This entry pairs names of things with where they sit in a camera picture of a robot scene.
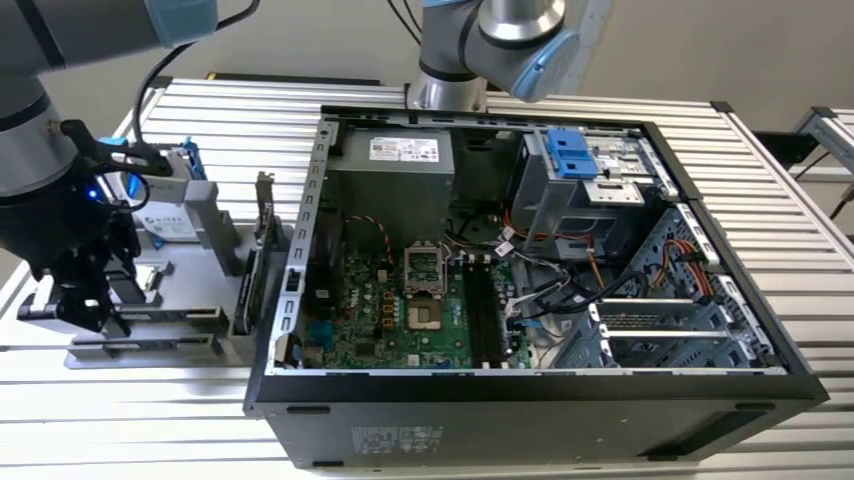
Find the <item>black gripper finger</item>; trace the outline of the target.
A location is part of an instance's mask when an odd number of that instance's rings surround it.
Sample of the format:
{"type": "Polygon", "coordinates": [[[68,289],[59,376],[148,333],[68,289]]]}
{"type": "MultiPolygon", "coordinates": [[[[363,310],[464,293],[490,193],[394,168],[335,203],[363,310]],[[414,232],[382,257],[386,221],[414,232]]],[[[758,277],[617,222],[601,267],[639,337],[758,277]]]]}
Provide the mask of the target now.
{"type": "Polygon", "coordinates": [[[44,323],[59,321],[99,333],[111,315],[104,265],[108,253],[96,245],[65,251],[48,266],[29,266],[33,279],[51,276],[53,286],[44,304],[31,294],[17,309],[17,319],[44,323]]]}
{"type": "Polygon", "coordinates": [[[107,232],[96,243],[96,265],[103,278],[97,296],[99,312],[104,316],[101,334],[105,337],[128,337],[131,327],[121,317],[113,297],[120,304],[139,302],[135,258],[139,256],[139,239],[135,232],[107,232]]]}

